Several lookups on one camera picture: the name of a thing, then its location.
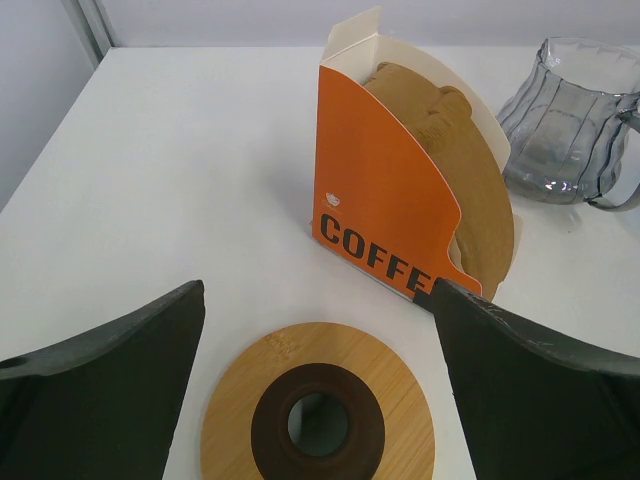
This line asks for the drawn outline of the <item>orange coffee filter box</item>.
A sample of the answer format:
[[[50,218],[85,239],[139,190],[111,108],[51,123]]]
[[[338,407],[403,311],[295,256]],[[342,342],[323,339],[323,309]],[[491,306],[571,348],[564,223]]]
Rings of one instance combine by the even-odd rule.
[[[501,171],[511,148],[481,97],[443,62],[379,32],[379,8],[336,24],[319,64],[312,233],[324,247],[400,294],[439,278],[482,296],[465,273],[455,233],[461,210],[404,125],[368,90],[383,62],[459,89]]]

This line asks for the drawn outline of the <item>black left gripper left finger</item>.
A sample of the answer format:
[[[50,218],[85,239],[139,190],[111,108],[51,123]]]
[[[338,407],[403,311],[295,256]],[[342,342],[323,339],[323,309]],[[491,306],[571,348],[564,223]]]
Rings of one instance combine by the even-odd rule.
[[[162,478],[204,319],[204,284],[192,280],[2,361],[2,478]]]

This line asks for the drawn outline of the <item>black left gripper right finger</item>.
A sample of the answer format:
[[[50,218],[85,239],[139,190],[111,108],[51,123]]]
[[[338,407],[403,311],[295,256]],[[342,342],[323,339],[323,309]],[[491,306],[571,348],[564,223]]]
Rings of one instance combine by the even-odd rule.
[[[435,319],[479,479],[636,479],[639,360],[509,312],[446,279]]]

